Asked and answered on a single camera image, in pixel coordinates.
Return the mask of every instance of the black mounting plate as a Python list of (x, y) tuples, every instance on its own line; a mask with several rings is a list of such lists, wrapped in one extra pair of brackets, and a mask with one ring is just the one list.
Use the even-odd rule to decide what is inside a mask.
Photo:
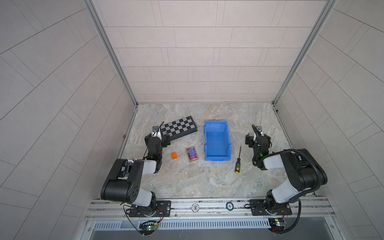
[(169, 217), (170, 216), (170, 201), (156, 201), (156, 207), (160, 208), (164, 212), (164, 216), (158, 212), (155, 211), (155, 213), (152, 216), (147, 216), (142, 213), (141, 209), (146, 209), (147, 207), (140, 207), (140, 206), (132, 206), (132, 208), (129, 211), (129, 217)]
[[(265, 210), (265, 207), (264, 207), (264, 199), (251, 199), (249, 200), (249, 204), (251, 206), (253, 205), (257, 205), (257, 207), (255, 208), (251, 208), (251, 211), (252, 211), (252, 216), (262, 216), (262, 215), (271, 215), (269, 214), (266, 210)], [(281, 211), (281, 214), (280, 213), (277, 213), (277, 215), (283, 215), (283, 210), (285, 211), (285, 213), (287, 215), (292, 215), (292, 210), (291, 210), (291, 207), (289, 206), (289, 204), (284, 204), (284, 207), (282, 207), (279, 211)]]

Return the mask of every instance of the screwdriver handle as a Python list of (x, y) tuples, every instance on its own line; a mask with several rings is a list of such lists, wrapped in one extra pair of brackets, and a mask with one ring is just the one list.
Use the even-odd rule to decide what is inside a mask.
[(240, 173), (240, 158), (237, 159), (235, 173)]

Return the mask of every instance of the side wall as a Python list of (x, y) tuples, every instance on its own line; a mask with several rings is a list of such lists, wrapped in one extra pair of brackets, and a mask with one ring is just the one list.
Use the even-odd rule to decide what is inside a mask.
[(325, 2), (93, 0), (139, 103), (272, 101)]
[(0, 1), (0, 238), (70, 239), (133, 107), (81, 0)]
[(382, 0), (339, 0), (277, 103), (294, 146), (326, 171), (319, 194), (349, 239), (384, 238), (383, 12)]

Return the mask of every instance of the stone-patterned work surface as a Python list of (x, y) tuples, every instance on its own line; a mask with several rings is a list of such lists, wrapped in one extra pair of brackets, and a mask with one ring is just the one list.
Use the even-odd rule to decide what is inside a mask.
[[(272, 151), (289, 148), (287, 139), (270, 103), (144, 104), (139, 105), (122, 158), (141, 159), (146, 149), (144, 137), (159, 125), (192, 115), (198, 131), (171, 141), (163, 148), (160, 171), (144, 175), (141, 188), (157, 198), (264, 196), (285, 179), (283, 169), (262, 171), (252, 165), (253, 151), (245, 145), (245, 135), (253, 133), (252, 124), (263, 127), (271, 136)], [(232, 144), (231, 161), (204, 160), (204, 121), (228, 121)], [(241, 151), (241, 170), (235, 163)], [(188, 162), (185, 149), (195, 146), (199, 160)], [(171, 153), (177, 153), (172, 160)]]

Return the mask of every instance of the blue plastic bin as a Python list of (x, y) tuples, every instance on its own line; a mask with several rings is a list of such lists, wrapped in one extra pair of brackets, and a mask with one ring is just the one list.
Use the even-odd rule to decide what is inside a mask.
[(227, 121), (205, 121), (205, 160), (229, 161), (231, 160), (231, 140)]

